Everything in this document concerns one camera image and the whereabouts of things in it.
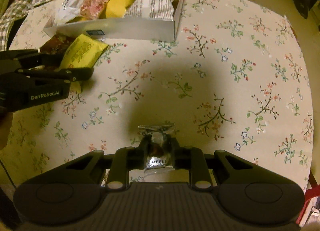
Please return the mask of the clear truffle candy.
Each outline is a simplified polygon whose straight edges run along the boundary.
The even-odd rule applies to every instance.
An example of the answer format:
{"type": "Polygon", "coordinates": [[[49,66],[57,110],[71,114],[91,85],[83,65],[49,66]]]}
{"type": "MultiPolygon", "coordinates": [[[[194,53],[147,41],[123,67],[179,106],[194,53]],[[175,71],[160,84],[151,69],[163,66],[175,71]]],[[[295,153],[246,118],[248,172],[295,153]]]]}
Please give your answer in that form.
{"type": "Polygon", "coordinates": [[[172,171],[170,139],[175,133],[175,124],[140,125],[138,129],[148,141],[144,173],[149,176],[172,171]]]}

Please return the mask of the yellow waffle sandwich packet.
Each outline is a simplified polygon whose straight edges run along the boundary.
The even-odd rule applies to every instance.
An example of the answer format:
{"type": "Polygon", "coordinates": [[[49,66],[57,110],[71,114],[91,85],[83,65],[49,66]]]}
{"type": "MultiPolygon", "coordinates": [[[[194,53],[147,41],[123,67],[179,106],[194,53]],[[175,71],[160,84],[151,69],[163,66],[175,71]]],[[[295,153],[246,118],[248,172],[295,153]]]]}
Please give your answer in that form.
{"type": "Polygon", "coordinates": [[[132,5],[135,0],[109,0],[106,6],[106,18],[122,18],[126,14],[128,7],[132,5]]]}

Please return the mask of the small yellow snack packet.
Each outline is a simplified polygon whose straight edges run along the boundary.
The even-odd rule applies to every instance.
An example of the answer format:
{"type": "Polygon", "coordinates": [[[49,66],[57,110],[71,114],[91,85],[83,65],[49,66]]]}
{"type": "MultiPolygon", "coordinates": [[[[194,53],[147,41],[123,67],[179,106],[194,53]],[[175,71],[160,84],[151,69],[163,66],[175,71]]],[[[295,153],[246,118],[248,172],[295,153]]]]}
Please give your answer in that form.
{"type": "Polygon", "coordinates": [[[92,69],[98,58],[107,48],[108,44],[81,34],[66,50],[59,68],[92,69]]]}

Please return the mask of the red foil snack packet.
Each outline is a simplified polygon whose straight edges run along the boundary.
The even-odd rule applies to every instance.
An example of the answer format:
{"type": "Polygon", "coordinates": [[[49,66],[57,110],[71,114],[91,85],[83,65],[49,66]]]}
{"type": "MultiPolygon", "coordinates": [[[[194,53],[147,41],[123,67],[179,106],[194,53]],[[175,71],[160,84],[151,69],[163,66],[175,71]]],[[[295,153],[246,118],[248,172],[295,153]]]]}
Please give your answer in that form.
{"type": "Polygon", "coordinates": [[[75,38],[62,34],[55,34],[43,46],[40,47],[40,52],[46,54],[64,55],[69,46],[74,42],[75,38]]]}

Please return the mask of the white cookie snack packet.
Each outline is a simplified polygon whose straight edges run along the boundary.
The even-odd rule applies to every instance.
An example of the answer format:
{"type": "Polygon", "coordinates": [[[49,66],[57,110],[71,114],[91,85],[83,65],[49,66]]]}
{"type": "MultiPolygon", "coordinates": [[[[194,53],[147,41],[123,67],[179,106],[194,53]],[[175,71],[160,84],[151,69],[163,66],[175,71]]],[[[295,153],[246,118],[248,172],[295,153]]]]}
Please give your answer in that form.
{"type": "Polygon", "coordinates": [[[80,15],[80,6],[84,0],[56,0],[53,12],[53,24],[59,26],[80,15]]]}

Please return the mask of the pink floral snack packet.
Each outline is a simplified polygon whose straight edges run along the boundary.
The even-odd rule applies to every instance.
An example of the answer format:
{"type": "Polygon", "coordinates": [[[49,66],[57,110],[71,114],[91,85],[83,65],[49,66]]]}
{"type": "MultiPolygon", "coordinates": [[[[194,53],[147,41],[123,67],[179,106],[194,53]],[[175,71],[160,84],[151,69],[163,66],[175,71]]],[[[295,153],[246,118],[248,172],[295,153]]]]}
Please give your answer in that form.
{"type": "Polygon", "coordinates": [[[80,7],[80,16],[87,20],[99,19],[109,0],[84,0],[80,7]]]}

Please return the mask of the floral tablecloth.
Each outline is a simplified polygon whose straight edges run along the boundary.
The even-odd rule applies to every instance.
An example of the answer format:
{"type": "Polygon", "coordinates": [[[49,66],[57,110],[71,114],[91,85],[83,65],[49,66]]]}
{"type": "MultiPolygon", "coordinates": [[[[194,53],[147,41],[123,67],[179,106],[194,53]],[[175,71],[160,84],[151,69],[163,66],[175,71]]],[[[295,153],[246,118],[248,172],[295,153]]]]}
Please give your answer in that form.
{"type": "Polygon", "coordinates": [[[306,189],[313,114],[289,21],[247,0],[185,0],[174,42],[106,40],[80,93],[16,112],[1,151],[14,188],[92,150],[136,146],[140,125],[175,125],[182,146],[224,149],[306,189]]]}

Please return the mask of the pink and silver snack box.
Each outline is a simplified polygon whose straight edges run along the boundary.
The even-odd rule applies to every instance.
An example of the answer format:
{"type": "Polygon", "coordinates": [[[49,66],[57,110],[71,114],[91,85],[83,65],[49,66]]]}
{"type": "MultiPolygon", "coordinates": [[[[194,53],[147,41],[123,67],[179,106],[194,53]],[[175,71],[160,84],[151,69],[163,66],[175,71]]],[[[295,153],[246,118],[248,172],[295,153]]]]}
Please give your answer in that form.
{"type": "Polygon", "coordinates": [[[93,39],[135,39],[172,42],[176,40],[180,22],[180,14],[184,0],[179,0],[175,7],[172,20],[151,18],[108,18],[67,23],[61,26],[53,24],[53,17],[49,19],[44,32],[52,37],[62,34],[76,38],[81,34],[93,39]]]}

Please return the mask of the white printed snack packet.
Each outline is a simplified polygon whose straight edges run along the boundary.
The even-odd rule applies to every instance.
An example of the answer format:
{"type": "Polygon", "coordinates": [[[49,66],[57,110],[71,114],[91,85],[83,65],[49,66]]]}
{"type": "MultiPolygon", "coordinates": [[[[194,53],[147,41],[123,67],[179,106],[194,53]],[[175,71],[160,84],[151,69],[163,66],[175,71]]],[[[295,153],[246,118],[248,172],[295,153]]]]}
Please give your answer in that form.
{"type": "Polygon", "coordinates": [[[125,17],[173,20],[174,0],[135,0],[127,9],[125,17]]]}

